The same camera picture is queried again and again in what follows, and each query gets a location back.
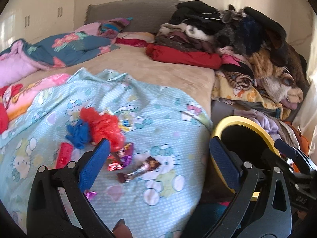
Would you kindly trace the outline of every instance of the fingernail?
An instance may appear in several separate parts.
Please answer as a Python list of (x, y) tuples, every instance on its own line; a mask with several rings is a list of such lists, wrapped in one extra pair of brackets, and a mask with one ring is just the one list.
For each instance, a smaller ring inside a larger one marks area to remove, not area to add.
[(114, 231), (115, 229), (117, 229), (120, 225), (124, 225), (125, 224), (125, 221), (124, 221), (124, 219), (120, 219), (117, 223), (116, 223), (116, 225), (114, 226), (114, 228), (112, 229), (112, 231)]

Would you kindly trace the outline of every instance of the yellow bin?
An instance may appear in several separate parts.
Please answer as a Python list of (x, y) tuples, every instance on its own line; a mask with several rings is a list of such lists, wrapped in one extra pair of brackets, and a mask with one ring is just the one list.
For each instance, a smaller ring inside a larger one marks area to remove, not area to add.
[[(249, 161), (257, 168), (267, 169), (260, 158), (260, 153), (264, 149), (269, 148), (280, 156), (271, 136), (262, 127), (245, 117), (228, 116), (222, 119), (211, 135), (211, 137), (215, 136), (218, 136), (229, 150), (236, 152), (243, 162)], [(213, 158), (211, 160), (220, 179), (229, 188), (215, 160)], [(254, 192), (253, 200), (258, 197), (259, 192)]]

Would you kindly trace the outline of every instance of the beige bed sheet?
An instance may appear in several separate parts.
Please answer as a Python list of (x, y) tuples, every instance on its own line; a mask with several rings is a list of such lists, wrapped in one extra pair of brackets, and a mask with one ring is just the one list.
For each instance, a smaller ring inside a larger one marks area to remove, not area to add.
[(211, 91), (215, 82), (212, 69), (152, 61), (145, 48), (120, 45), (120, 49), (97, 56), (90, 61), (51, 71), (37, 71), (17, 83), (29, 85), (57, 73), (74, 74), (81, 67), (97, 74), (104, 69), (129, 73), (136, 80), (161, 86), (170, 86), (186, 92), (195, 99), (210, 116)]

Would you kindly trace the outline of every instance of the brown candy wrapper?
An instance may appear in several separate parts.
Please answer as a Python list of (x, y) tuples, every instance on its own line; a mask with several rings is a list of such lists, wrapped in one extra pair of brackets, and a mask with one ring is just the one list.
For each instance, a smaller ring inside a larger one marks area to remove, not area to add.
[(134, 170), (132, 173), (129, 174), (124, 174), (124, 173), (118, 173), (117, 177), (118, 177), (118, 181), (120, 183), (125, 183), (125, 182), (129, 182), (131, 180), (133, 180), (134, 178), (148, 172), (148, 171), (153, 171), (156, 168), (158, 168), (160, 166), (160, 162), (158, 162), (156, 159), (154, 159), (153, 157), (148, 157), (143, 164), (137, 168), (136, 170)]

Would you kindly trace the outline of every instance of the hello kitty blanket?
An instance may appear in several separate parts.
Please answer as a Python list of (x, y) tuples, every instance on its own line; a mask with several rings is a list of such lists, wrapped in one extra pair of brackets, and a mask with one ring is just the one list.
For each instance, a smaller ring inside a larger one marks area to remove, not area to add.
[[(54, 168), (61, 142), (68, 142), (66, 125), (79, 119), (82, 107), (107, 108), (129, 122), (125, 137), (134, 143), (133, 167), (149, 156), (161, 163), (125, 184), (103, 168), (91, 188), (97, 195), (90, 200), (99, 217), (110, 229), (125, 219), (135, 238), (179, 237), (202, 192), (212, 123), (183, 91), (112, 70), (94, 76), (82, 68), (63, 85), (41, 91), (1, 135), (0, 199), (13, 219), (26, 231), (35, 173), (40, 165)], [(75, 149), (72, 160), (92, 149)], [(72, 223), (79, 225), (61, 194)]]

